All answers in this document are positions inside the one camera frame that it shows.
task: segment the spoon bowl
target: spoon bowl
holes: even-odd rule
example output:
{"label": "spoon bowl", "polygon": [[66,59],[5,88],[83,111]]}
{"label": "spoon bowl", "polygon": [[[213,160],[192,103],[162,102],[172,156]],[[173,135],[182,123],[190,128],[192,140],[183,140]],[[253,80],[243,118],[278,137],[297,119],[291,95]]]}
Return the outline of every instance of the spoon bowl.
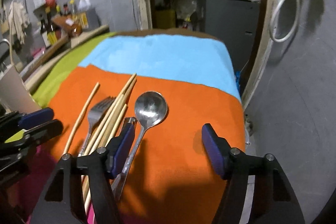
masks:
{"label": "spoon bowl", "polygon": [[168,105],[163,96],[156,91],[148,91],[138,97],[134,112],[139,123],[151,128],[162,122],[168,112]]}

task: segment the spoon handle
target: spoon handle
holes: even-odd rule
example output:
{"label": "spoon handle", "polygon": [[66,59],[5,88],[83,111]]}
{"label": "spoon handle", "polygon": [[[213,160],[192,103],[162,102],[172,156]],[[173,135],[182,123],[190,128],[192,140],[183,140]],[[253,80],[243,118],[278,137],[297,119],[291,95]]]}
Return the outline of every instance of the spoon handle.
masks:
{"label": "spoon handle", "polygon": [[112,188],[112,192],[113,192],[115,201],[119,201],[119,199],[120,199],[120,196],[121,196],[121,193],[123,191],[123,188],[124,188],[124,185],[125,185],[125,182],[126,182],[126,178],[127,178],[128,172],[131,168],[131,164],[133,162],[134,156],[137,153],[140,142],[141,142],[143,136],[145,135],[146,131],[147,131],[147,128],[145,129],[143,126],[141,126],[140,134],[139,134],[138,138],[136,139],[135,145],[132,148],[131,153],[129,154],[129,156],[126,159],[126,162],[125,162],[125,165],[123,167],[122,172],[119,175],[117,175],[117,177],[115,178],[115,180],[112,183],[111,188]]}

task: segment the spoon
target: spoon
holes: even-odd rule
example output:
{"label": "spoon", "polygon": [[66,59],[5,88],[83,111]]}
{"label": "spoon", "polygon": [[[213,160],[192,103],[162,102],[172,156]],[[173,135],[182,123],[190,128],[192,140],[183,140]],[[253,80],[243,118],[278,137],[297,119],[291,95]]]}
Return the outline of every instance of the spoon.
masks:
{"label": "spoon", "polygon": [[116,201],[119,201],[123,191],[128,172],[134,156],[139,148],[140,142],[146,131],[162,122],[168,112],[168,106],[163,96],[156,91],[148,91],[139,96],[135,102],[134,112],[141,125],[140,134],[132,148],[122,172],[117,175],[112,183],[112,192]]}

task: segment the chopstick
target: chopstick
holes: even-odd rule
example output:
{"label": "chopstick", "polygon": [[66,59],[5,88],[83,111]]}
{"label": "chopstick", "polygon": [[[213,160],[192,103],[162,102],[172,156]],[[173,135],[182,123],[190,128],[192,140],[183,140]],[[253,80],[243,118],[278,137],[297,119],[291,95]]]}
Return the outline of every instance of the chopstick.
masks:
{"label": "chopstick", "polygon": [[111,105],[111,107],[108,109],[104,119],[101,121],[100,125],[98,126],[96,132],[91,136],[91,139],[85,149],[85,152],[83,154],[83,156],[89,155],[91,148],[93,147],[93,145],[95,144],[96,139],[99,137],[99,135],[101,134],[101,131],[103,129],[103,126],[105,125],[107,119],[109,118],[109,115],[111,114],[113,108],[115,107],[116,103],[117,103],[117,99],[119,97],[121,97],[125,91],[129,88],[130,84],[133,84],[133,81],[135,79],[135,77],[137,76],[136,73],[134,73],[130,79],[127,81],[126,85],[122,88],[121,92],[119,93],[119,95],[117,96],[117,98],[115,99],[114,103]]}
{"label": "chopstick", "polygon": [[[122,108],[122,110],[119,114],[119,117],[118,117],[117,121],[115,122],[114,127],[112,129],[112,132],[111,132],[111,134],[108,138],[109,141],[115,136],[115,134],[116,134],[116,132],[117,132],[119,126],[120,126],[120,123],[121,123],[121,121],[124,117],[126,109],[127,109],[127,105],[124,104],[124,107]],[[83,188],[84,187],[85,187],[85,190],[87,191],[86,198],[85,198],[85,212],[88,213],[90,202],[91,202],[91,192],[90,192],[90,188],[89,188],[89,180],[87,179],[87,177],[85,178],[85,181],[84,181],[84,184],[83,184]]]}
{"label": "chopstick", "polygon": [[[105,115],[107,117],[100,124],[101,129],[96,131],[95,136],[92,137],[87,149],[85,150],[84,155],[89,155],[95,151],[98,147],[106,146],[108,142],[113,138],[120,126],[121,120],[126,112],[127,104],[126,101],[130,96],[130,93],[136,83],[136,74],[133,74],[128,80],[126,85],[122,88],[117,99],[114,102],[114,105],[108,110],[108,113]],[[85,212],[88,212],[88,208],[91,202],[91,193],[89,189],[89,180],[86,176],[83,181],[83,199],[85,200]]]}
{"label": "chopstick", "polygon": [[73,140],[73,138],[74,138],[74,136],[75,136],[75,133],[76,133],[78,127],[79,127],[79,124],[82,122],[82,120],[83,120],[83,118],[84,118],[84,116],[85,116],[85,112],[86,112],[86,110],[87,110],[87,107],[89,106],[89,104],[90,104],[90,102],[91,102],[91,100],[92,100],[94,94],[95,94],[96,91],[98,90],[99,86],[100,86],[99,83],[97,83],[97,84],[95,85],[95,87],[93,88],[93,90],[92,90],[92,92],[91,92],[89,98],[86,100],[85,105],[84,105],[84,107],[82,108],[82,111],[81,111],[81,113],[79,114],[79,116],[78,116],[78,118],[77,118],[77,120],[76,120],[76,122],[75,122],[75,124],[74,124],[74,126],[73,126],[73,128],[72,128],[72,130],[71,130],[71,133],[70,133],[70,136],[69,136],[69,138],[68,138],[67,144],[65,145],[65,148],[64,148],[64,151],[63,151],[63,155],[66,154],[66,153],[68,153],[69,148],[70,148],[70,145],[71,145],[71,142],[72,142],[72,140]]}

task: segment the blue cloth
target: blue cloth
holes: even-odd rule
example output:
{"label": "blue cloth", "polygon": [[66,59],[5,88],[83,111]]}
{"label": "blue cloth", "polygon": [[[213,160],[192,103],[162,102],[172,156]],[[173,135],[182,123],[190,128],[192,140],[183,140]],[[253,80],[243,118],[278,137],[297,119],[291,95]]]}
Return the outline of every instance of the blue cloth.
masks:
{"label": "blue cloth", "polygon": [[236,97],[236,79],[223,42],[182,35],[116,36],[103,40],[79,64],[116,73],[184,81]]}

